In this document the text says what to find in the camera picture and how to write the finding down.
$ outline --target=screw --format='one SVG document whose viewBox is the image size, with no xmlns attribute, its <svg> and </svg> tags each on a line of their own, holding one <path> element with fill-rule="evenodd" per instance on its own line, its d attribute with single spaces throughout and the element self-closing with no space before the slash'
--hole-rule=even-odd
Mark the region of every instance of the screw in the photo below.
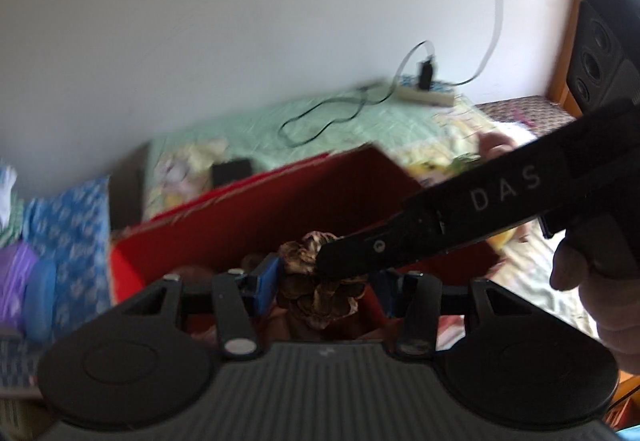
<svg viewBox="0 0 640 441">
<path fill-rule="evenodd" d="M 397 345 L 398 351 L 408 356 L 424 356 L 433 351 L 431 343 L 425 340 L 407 340 Z"/>
<path fill-rule="evenodd" d="M 230 355 L 246 356 L 255 353 L 258 344 L 249 338 L 234 338 L 225 342 L 225 351 Z"/>
<path fill-rule="evenodd" d="M 378 239 L 375 243 L 373 243 L 373 251 L 375 251 L 376 253 L 382 253 L 383 251 L 385 251 L 385 248 L 385 241 L 381 241 L 380 239 Z"/>
</svg>

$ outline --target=ribbed black surface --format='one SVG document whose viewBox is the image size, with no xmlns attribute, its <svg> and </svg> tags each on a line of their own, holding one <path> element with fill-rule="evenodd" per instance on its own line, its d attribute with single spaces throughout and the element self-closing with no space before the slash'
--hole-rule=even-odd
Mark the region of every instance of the ribbed black surface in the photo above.
<svg viewBox="0 0 640 441">
<path fill-rule="evenodd" d="M 606 102 L 612 102 L 617 98 L 629 98 L 636 105 L 640 104 L 640 76 L 629 60 L 622 63 L 620 71 L 611 82 Z"/>
<path fill-rule="evenodd" d="M 426 365 L 400 363 L 379 344 L 278 344 L 227 364 L 180 417 L 131 433 L 56 426 L 42 441 L 527 441 L 618 438 L 599 423 L 562 433 L 494 426 L 464 410 Z"/>
</svg>

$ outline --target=blue pillow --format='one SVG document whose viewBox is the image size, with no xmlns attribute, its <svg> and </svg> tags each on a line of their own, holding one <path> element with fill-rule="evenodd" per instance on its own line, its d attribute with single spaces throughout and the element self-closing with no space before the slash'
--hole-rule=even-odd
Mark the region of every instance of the blue pillow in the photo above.
<svg viewBox="0 0 640 441">
<path fill-rule="evenodd" d="M 58 268 L 53 341 L 111 307 L 108 185 L 108 178 L 90 181 L 25 208 L 24 240 Z"/>
<path fill-rule="evenodd" d="M 22 326 L 27 340 L 40 344 L 49 341 L 55 302 L 56 264 L 41 259 L 33 266 L 24 291 Z"/>
</svg>

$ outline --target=green bedsheet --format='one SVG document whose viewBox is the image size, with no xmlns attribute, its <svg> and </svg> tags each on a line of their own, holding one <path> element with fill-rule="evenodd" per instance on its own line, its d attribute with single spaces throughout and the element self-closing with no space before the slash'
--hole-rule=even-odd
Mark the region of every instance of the green bedsheet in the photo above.
<svg viewBox="0 0 640 441">
<path fill-rule="evenodd" d="M 372 90 L 370 100 L 382 98 L 387 90 L 386 86 Z M 358 96 L 353 93 L 341 95 Z M 339 152 L 371 142 L 389 154 L 411 144 L 425 142 L 439 142 L 446 144 L 447 148 L 455 148 L 460 138 L 466 138 L 463 134 L 490 125 L 490 120 L 462 96 L 457 98 L 456 106 L 449 109 L 423 106 L 392 97 L 380 105 L 364 107 L 354 120 L 331 126 L 309 144 L 298 148 L 287 147 L 278 135 L 278 128 L 284 121 L 331 96 L 335 94 L 222 116 L 154 139 L 145 171 L 145 218 L 165 209 L 152 201 L 158 182 L 154 176 L 156 164 L 163 154 L 187 144 L 224 138 L 228 142 L 227 159 L 251 158 L 254 168 L 261 172 L 322 152 Z M 348 117 L 356 108 L 354 104 L 327 104 L 287 126 L 287 134 L 296 142 L 306 140 L 327 122 Z"/>
</svg>

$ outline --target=pine cone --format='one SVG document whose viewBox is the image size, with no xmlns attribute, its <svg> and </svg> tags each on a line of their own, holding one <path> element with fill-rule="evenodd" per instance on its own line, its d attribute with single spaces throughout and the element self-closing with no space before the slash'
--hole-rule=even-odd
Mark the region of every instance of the pine cone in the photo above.
<svg viewBox="0 0 640 441">
<path fill-rule="evenodd" d="M 285 270 L 278 287 L 278 305 L 316 330 L 354 314 L 366 288 L 367 277 L 327 281 L 316 274 L 318 251 L 336 239 L 332 233 L 312 231 L 302 238 L 302 244 L 285 243 L 278 251 Z"/>
</svg>

